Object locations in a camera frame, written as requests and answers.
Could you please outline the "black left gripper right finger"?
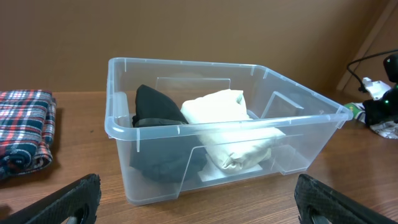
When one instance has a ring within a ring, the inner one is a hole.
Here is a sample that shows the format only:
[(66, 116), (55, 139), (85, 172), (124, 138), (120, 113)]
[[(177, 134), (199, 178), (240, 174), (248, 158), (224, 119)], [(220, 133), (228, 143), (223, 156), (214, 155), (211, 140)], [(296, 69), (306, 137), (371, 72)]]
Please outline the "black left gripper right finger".
[(308, 174), (300, 174), (294, 199), (300, 224), (397, 224)]

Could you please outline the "black garment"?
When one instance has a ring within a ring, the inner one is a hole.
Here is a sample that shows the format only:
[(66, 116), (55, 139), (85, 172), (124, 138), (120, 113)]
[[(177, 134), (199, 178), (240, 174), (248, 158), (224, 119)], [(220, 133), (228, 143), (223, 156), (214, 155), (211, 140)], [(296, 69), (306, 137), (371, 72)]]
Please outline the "black garment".
[[(187, 124), (179, 107), (163, 93), (146, 85), (136, 91), (135, 128)], [(148, 139), (131, 152), (129, 165), (154, 182), (178, 183), (195, 177), (207, 163), (196, 136)]]

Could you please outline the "cream cloth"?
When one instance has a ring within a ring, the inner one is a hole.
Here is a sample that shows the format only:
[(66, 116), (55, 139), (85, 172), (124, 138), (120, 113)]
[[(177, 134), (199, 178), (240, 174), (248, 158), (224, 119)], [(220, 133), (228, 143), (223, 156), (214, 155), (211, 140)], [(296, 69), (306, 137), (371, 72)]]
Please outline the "cream cloth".
[(221, 90), (185, 101), (181, 113), (189, 124), (207, 124), (199, 135), (214, 164), (224, 172), (249, 169), (271, 158), (286, 134), (278, 128), (249, 128), (242, 90)]

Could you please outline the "clear plastic storage bin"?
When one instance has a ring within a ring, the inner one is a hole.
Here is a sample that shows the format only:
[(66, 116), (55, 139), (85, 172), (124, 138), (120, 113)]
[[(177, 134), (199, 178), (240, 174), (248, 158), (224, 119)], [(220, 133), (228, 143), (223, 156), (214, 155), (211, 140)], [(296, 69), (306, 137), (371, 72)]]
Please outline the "clear plastic storage bin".
[(112, 58), (104, 129), (127, 201), (307, 170), (353, 117), (262, 65)]

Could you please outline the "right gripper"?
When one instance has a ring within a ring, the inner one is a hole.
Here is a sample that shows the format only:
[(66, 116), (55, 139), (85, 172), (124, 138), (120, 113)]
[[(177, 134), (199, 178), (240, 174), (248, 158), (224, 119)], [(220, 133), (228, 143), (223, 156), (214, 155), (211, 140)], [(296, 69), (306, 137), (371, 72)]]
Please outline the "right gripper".
[(363, 106), (365, 111), (365, 124), (367, 126), (389, 121), (397, 123), (396, 88), (386, 91), (380, 100), (364, 101)]

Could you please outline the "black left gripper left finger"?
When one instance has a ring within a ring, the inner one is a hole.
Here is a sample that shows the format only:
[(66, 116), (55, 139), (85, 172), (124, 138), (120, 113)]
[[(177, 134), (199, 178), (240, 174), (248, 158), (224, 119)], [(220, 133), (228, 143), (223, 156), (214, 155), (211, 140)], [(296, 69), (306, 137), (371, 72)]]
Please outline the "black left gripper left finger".
[(13, 213), (3, 224), (94, 224), (101, 199), (100, 177), (88, 174)]

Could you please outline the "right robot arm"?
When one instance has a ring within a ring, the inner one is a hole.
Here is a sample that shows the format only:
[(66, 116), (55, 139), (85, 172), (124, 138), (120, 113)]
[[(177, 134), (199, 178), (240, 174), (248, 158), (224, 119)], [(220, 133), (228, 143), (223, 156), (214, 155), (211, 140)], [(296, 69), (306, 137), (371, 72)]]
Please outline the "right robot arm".
[(382, 81), (373, 82), (367, 77), (363, 78), (365, 90), (372, 97), (363, 102), (367, 126), (386, 121), (397, 122), (397, 54), (385, 58), (383, 66), (389, 81), (395, 86), (392, 88)]

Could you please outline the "white printed t-shirt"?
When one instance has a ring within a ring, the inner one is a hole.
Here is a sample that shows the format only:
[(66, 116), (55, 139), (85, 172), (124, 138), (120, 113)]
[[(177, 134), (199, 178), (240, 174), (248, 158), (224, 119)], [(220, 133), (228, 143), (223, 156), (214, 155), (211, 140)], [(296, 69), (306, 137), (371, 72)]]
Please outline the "white printed t-shirt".
[[(365, 123), (366, 112), (362, 103), (347, 103), (344, 107), (351, 110), (355, 120)], [(393, 121), (370, 125), (369, 128), (386, 139), (397, 139), (397, 123)]]

